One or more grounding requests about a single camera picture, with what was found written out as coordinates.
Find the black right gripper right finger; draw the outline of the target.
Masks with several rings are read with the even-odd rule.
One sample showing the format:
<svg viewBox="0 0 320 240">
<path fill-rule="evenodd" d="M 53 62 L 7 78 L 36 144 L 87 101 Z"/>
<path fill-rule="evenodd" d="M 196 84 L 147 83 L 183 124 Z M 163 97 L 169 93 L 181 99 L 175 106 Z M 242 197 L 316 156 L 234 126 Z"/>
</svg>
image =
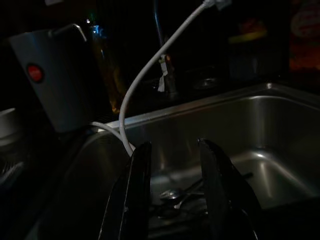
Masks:
<svg viewBox="0 0 320 240">
<path fill-rule="evenodd" d="M 253 189 L 217 144 L 203 138 L 197 144 L 212 239 L 260 239 L 260 204 Z"/>
</svg>

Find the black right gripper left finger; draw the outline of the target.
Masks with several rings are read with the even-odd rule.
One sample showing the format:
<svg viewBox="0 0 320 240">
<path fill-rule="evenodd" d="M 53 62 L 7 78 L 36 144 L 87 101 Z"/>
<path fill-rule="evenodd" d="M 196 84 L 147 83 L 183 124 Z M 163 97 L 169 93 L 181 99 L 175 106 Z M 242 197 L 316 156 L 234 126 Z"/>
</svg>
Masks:
<svg viewBox="0 0 320 240">
<path fill-rule="evenodd" d="M 152 144 L 137 147 L 113 184 L 104 211 L 100 240 L 146 240 L 151 200 Z"/>
</svg>

